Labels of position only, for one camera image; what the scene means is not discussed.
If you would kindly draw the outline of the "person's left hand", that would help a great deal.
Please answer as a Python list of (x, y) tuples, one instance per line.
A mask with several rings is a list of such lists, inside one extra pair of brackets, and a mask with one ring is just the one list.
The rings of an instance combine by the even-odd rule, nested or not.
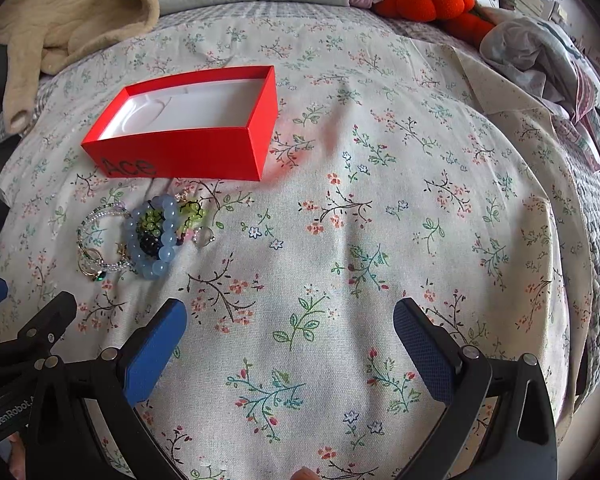
[(10, 443), (9, 472), (16, 480), (24, 480), (26, 478), (26, 449), (18, 432), (11, 434), (7, 440)]

